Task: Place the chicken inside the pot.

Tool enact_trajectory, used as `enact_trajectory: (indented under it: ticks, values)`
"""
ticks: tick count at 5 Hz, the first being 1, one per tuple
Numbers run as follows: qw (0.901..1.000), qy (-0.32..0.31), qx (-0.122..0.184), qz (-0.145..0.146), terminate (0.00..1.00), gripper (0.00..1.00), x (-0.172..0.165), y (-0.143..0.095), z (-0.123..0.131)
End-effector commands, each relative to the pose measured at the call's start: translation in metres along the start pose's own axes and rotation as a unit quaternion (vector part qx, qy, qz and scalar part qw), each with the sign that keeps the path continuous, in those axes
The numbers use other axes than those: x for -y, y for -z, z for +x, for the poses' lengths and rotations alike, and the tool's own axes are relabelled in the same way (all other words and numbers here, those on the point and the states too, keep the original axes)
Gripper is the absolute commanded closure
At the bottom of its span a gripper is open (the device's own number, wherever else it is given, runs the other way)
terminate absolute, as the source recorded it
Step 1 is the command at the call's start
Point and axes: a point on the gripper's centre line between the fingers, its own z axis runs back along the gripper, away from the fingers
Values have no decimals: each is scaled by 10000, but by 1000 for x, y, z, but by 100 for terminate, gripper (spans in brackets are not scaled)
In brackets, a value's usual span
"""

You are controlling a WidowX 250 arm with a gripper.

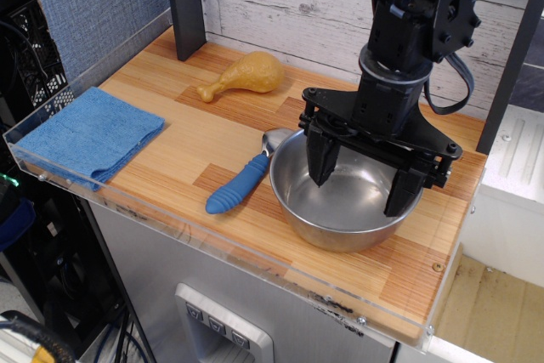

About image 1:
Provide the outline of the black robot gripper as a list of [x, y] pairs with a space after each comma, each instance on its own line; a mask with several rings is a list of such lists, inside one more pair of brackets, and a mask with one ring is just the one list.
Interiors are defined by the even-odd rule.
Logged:
[[445, 186], [462, 148], [423, 116], [430, 71], [363, 71], [356, 91], [306, 88], [300, 128], [307, 136], [309, 176], [322, 186], [343, 147], [396, 169], [384, 214], [404, 214], [423, 188]]

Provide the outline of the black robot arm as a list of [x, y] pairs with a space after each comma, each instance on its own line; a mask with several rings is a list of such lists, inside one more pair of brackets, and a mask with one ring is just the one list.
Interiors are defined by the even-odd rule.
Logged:
[[432, 69], [447, 62], [473, 90], [458, 56], [480, 25], [475, 0], [372, 0], [373, 22], [360, 52], [355, 91], [307, 88], [300, 125], [309, 175], [324, 184], [347, 148], [396, 171], [384, 212], [402, 214], [425, 188], [443, 186], [462, 148], [432, 126], [419, 108], [430, 95]]

